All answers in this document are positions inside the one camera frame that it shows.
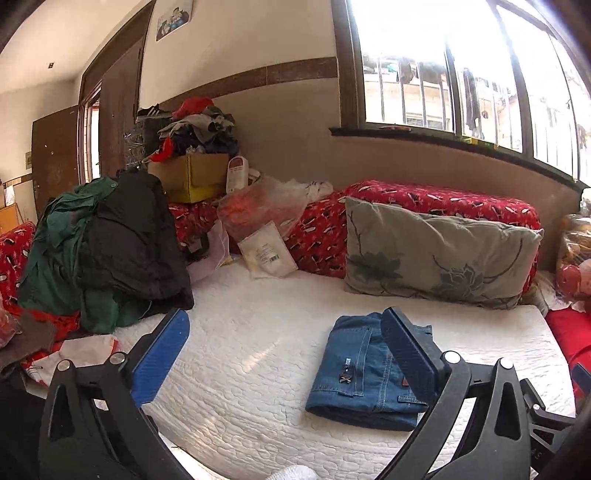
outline doorway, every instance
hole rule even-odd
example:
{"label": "doorway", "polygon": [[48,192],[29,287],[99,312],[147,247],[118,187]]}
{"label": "doorway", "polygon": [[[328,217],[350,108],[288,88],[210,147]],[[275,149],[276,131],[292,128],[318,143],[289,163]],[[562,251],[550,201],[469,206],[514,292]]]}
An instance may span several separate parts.
{"label": "doorway", "polygon": [[100,85],[84,105],[84,181],[101,175],[99,155]]}

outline white container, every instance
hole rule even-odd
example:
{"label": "white container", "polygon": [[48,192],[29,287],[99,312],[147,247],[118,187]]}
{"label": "white container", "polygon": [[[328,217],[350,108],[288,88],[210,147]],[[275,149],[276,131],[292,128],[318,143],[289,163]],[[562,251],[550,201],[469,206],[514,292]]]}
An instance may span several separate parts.
{"label": "white container", "polygon": [[244,157],[234,157],[228,163],[226,178],[226,193],[248,187],[248,160]]}

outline red fabric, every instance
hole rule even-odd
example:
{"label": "red fabric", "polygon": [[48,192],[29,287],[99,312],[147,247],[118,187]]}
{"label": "red fabric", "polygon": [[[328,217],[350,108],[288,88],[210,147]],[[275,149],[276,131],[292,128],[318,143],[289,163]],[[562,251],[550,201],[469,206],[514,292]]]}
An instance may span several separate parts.
{"label": "red fabric", "polygon": [[174,153],[174,144],[173,140],[170,137],[166,137],[160,150],[150,155],[150,160],[155,162],[161,162],[164,160],[168,160],[170,157],[173,156]]}
{"label": "red fabric", "polygon": [[0,294],[6,309],[17,302],[18,282],[25,269],[34,234],[35,225],[27,222],[0,236]]}
{"label": "red fabric", "polygon": [[212,205],[213,201],[214,199],[192,204],[168,204],[168,209],[174,217],[174,227],[181,248],[190,244],[193,238],[199,238],[211,230],[217,220],[217,209]]}
{"label": "red fabric", "polygon": [[211,98],[192,97],[186,99],[178,110],[173,113],[173,120],[181,120],[187,115],[195,115],[203,112],[208,106],[213,105]]}
{"label": "red fabric", "polygon": [[[541,228],[537,212],[531,205],[520,200],[441,187],[368,180],[308,205],[285,242],[300,270],[328,277],[345,277],[346,196],[367,202],[400,205],[419,213],[455,215],[532,229]],[[536,267],[537,258],[531,267],[524,291],[530,287]]]}
{"label": "red fabric", "polygon": [[[581,364],[591,372],[591,316],[569,307],[551,310],[546,315],[546,322],[569,364],[569,370],[576,364]],[[581,389],[574,383],[573,389],[575,397],[584,397]]]}
{"label": "red fabric", "polygon": [[[17,305],[17,288],[27,263],[35,225],[23,223],[19,227],[0,236],[0,293],[4,308],[19,317],[22,308]],[[56,326],[56,340],[63,340],[68,333],[78,330],[77,315],[58,317],[49,313],[29,310],[40,322],[51,322]]]}

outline plastic bag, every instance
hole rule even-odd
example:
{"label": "plastic bag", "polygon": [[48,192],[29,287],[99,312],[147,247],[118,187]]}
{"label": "plastic bag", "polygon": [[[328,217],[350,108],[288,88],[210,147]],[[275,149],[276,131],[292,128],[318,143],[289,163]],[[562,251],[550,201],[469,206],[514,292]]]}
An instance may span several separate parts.
{"label": "plastic bag", "polygon": [[591,300],[591,218],[562,220],[556,264],[556,288],[568,300]]}
{"label": "plastic bag", "polygon": [[22,333],[21,324],[12,314],[4,310],[2,296],[0,296],[0,348],[7,346],[17,333]]}
{"label": "plastic bag", "polygon": [[308,204],[306,185],[287,183],[271,177],[226,195],[217,208],[217,217],[228,234],[240,242],[269,222],[274,222],[281,238],[286,238]]}
{"label": "plastic bag", "polygon": [[297,270],[296,262],[273,222],[246,237],[238,247],[253,278],[283,278]]}

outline brown door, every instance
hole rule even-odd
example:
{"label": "brown door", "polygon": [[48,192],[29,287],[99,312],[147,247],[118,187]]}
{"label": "brown door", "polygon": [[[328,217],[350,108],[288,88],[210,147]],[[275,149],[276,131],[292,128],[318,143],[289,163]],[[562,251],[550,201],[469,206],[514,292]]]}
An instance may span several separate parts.
{"label": "brown door", "polygon": [[77,125],[77,105],[33,122],[31,169],[39,219],[50,198],[57,197],[80,183]]}
{"label": "brown door", "polygon": [[114,176],[125,167],[123,135],[133,128],[137,112],[142,42],[139,40],[107,70],[100,84],[100,174]]}

